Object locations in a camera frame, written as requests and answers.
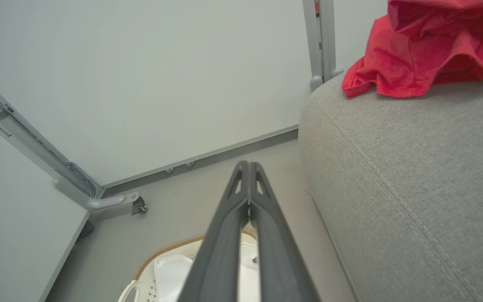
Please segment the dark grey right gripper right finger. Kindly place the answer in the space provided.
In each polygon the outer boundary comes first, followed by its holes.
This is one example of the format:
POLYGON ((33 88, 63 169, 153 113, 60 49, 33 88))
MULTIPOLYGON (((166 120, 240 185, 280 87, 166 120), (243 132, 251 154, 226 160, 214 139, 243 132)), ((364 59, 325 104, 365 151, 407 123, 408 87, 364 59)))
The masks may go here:
POLYGON ((249 163, 250 220, 257 231, 261 302, 320 302, 263 167, 249 163))

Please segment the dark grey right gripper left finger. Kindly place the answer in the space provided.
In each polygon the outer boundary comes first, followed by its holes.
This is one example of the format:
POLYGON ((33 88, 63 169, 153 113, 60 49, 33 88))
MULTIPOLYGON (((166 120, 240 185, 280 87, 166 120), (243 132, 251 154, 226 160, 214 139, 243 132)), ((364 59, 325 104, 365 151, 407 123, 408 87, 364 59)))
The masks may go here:
POLYGON ((237 302, 240 237, 249 221, 249 163, 238 162, 178 302, 237 302))

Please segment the red knit garment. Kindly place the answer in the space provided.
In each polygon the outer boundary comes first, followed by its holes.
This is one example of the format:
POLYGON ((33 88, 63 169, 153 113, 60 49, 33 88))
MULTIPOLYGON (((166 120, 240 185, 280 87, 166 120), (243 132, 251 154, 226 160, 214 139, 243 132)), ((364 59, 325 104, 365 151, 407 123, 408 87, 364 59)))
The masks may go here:
POLYGON ((371 88, 387 97, 420 97, 434 85, 483 82, 483 0, 387 3, 364 56, 345 73, 347 98, 371 88))

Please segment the white laundry basket woven rim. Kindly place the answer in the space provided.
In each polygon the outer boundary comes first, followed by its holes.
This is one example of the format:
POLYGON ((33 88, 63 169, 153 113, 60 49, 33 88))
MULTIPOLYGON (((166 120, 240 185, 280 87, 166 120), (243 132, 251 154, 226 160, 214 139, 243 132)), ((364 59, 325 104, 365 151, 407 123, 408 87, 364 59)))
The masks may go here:
MULTIPOLYGON (((133 280, 122 290, 117 302, 159 302, 159 292, 155 285, 155 274, 153 271, 153 261, 161 256, 172 255, 174 249, 180 248, 184 245, 189 245, 194 242, 203 242, 204 235, 196 235, 194 237, 186 238, 182 241, 167 245, 153 254, 151 254, 140 266, 133 280)), ((257 232, 249 228, 244 228, 240 235, 241 242, 255 242, 257 246, 257 232)))

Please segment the white patterned garment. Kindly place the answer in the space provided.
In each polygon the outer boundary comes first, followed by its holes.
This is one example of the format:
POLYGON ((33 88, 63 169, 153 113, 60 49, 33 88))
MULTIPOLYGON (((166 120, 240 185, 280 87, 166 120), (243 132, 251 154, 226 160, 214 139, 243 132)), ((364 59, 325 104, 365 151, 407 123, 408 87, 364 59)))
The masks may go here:
MULTIPOLYGON (((177 302, 200 245, 201 241, 184 245, 153 261, 159 302, 177 302)), ((238 302, 261 302, 256 243, 243 241, 239 247, 238 302)))

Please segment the grey fabric sofa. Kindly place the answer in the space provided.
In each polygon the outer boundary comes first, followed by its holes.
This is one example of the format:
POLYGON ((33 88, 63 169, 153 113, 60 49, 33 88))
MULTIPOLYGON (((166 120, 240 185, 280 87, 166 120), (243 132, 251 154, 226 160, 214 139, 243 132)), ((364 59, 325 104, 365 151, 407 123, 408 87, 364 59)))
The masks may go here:
POLYGON ((483 83, 307 99, 301 161, 359 302, 483 302, 483 83))

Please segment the grey partition base rail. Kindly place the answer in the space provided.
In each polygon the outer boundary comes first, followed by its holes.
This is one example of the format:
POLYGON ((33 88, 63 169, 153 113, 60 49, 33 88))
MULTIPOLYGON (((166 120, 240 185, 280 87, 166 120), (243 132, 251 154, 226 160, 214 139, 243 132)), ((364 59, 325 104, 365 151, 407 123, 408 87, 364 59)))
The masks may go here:
POLYGON ((293 125, 270 134, 262 135, 254 139, 236 143, 235 145, 211 151, 209 153, 192 157, 181 162, 172 163, 165 167, 160 167, 155 170, 119 180, 115 183, 106 185, 102 191, 102 194, 100 195, 100 198, 106 199, 108 197, 123 193, 124 191, 129 191, 130 189, 135 189, 150 183, 178 176, 179 174, 184 174, 192 170, 234 159, 235 157, 245 156, 249 153, 257 152, 265 148, 280 145, 282 143, 287 143, 291 140, 296 140, 298 138, 298 128, 298 124, 293 125), (188 169, 185 166, 185 164, 189 162, 195 162, 194 167, 191 169, 188 169), (165 170, 169 168, 174 168, 173 173, 165 174, 165 170))

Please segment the small metal caster bracket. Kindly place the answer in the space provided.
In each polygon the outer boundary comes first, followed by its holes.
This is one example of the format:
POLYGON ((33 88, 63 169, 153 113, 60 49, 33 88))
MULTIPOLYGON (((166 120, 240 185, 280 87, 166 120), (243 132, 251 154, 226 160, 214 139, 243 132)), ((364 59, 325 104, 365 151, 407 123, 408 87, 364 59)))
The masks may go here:
POLYGON ((132 215, 136 214, 145 214, 147 212, 148 208, 145 204, 144 199, 139 196, 136 198, 136 200, 133 201, 132 203, 132 215))

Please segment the grey partition frame with foot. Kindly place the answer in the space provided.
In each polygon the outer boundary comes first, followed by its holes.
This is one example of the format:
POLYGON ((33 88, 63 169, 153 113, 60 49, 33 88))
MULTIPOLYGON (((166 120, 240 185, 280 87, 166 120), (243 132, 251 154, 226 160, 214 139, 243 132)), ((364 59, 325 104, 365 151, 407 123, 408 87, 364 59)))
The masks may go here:
POLYGON ((55 189, 86 209, 94 221, 132 214, 132 203, 140 193, 101 199, 104 188, 62 155, 1 94, 0 136, 48 173, 55 189))

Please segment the grey partition upright post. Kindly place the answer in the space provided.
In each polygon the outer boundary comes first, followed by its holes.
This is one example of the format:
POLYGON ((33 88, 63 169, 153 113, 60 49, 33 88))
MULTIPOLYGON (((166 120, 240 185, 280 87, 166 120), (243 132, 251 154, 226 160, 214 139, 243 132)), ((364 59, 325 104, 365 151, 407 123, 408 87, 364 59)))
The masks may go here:
POLYGON ((336 59, 334 0, 301 0, 309 47, 314 92, 326 81, 343 74, 336 59))

